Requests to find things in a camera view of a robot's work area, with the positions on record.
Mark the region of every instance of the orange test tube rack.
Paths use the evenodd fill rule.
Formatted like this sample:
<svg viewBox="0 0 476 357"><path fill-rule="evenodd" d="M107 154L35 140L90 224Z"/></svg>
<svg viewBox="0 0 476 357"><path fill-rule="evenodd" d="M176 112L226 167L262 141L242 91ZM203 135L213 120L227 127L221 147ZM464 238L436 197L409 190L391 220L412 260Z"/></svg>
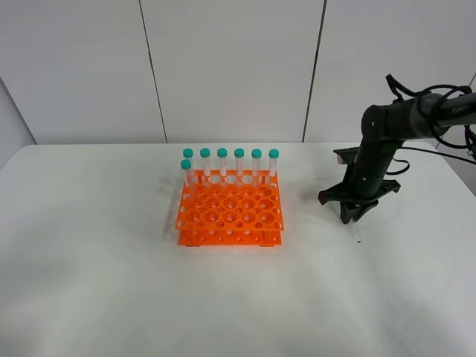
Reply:
<svg viewBox="0 0 476 357"><path fill-rule="evenodd" d="M184 184L178 208L176 229L179 245L281 245L284 231L277 174L269 177L261 170L258 183L252 184L251 170L244 170L243 181L227 183L219 170L211 170L210 181L203 170L196 170L194 184Z"/></svg>

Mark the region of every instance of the green screw cap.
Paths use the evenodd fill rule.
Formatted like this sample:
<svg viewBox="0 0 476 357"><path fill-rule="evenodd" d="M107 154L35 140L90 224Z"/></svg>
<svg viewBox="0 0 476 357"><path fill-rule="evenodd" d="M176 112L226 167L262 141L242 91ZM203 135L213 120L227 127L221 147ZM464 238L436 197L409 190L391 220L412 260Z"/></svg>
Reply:
<svg viewBox="0 0 476 357"><path fill-rule="evenodd" d="M270 158L279 158L280 157L279 150L276 150L276 149L269 150L269 157Z"/></svg>
<svg viewBox="0 0 476 357"><path fill-rule="evenodd" d="M191 148L184 149L184 158L191 158L193 156L193 150Z"/></svg>
<svg viewBox="0 0 476 357"><path fill-rule="evenodd" d="M238 149L235 149L235 158L242 158L245 156L245 150L243 150L241 147Z"/></svg>
<svg viewBox="0 0 476 357"><path fill-rule="evenodd" d="M219 158L226 158L226 155L227 155L226 149L224 147L218 149L217 154Z"/></svg>
<svg viewBox="0 0 476 357"><path fill-rule="evenodd" d="M200 150L200 156L203 158L209 158L210 157L210 150L206 147Z"/></svg>
<svg viewBox="0 0 476 357"><path fill-rule="evenodd" d="M251 152L252 158L261 158L261 150L260 149L253 149Z"/></svg>
<svg viewBox="0 0 476 357"><path fill-rule="evenodd" d="M185 159L185 160L182 160L182 161L181 161L180 167L181 167L183 170L189 170L189 169L192 167L192 163L190 162L190 160Z"/></svg>

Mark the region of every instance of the white table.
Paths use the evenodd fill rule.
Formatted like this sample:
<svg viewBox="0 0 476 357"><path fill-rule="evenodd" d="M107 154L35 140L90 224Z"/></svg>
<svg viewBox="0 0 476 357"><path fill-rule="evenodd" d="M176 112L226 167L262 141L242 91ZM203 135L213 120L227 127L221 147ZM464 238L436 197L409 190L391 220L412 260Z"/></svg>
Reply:
<svg viewBox="0 0 476 357"><path fill-rule="evenodd" d="M25 147L0 170L0 356L475 356L476 198L402 150L400 192L342 225L317 196L356 144L225 145L280 150L279 248L176 245L185 145Z"/></svg>

